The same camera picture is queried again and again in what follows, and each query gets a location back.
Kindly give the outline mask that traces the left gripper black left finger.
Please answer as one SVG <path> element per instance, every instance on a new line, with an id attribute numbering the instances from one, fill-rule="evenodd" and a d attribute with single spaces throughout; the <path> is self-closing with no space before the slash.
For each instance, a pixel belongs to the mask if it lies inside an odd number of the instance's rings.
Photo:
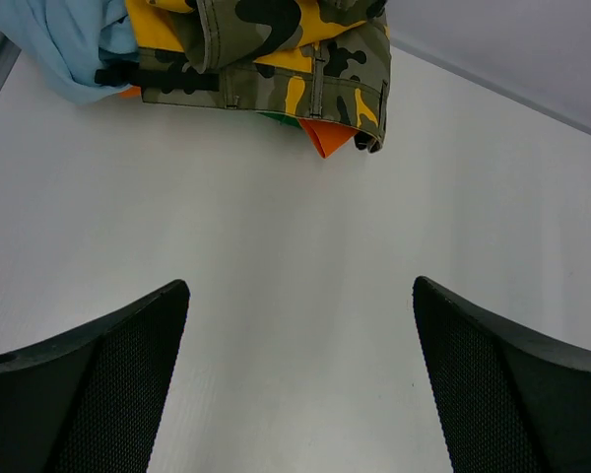
<path id="1" fill-rule="evenodd" d="M 0 354 L 0 472 L 145 472 L 190 293 L 132 304 Z"/>

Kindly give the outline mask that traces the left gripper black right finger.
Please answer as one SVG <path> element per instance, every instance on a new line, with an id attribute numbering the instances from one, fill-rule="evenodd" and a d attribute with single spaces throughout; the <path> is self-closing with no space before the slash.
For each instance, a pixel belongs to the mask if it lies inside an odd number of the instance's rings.
<path id="1" fill-rule="evenodd" d="M 420 276 L 413 308 L 456 472 L 591 472 L 591 351 Z"/>

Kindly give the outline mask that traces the camouflage cargo trousers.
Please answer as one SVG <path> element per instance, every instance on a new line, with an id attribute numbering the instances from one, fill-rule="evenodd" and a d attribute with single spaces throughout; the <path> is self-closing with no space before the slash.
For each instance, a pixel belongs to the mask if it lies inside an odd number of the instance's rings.
<path id="1" fill-rule="evenodd" d="M 235 92 L 302 78 L 309 114 L 383 144 L 391 45 L 382 1 L 130 1 L 141 88 Z"/>

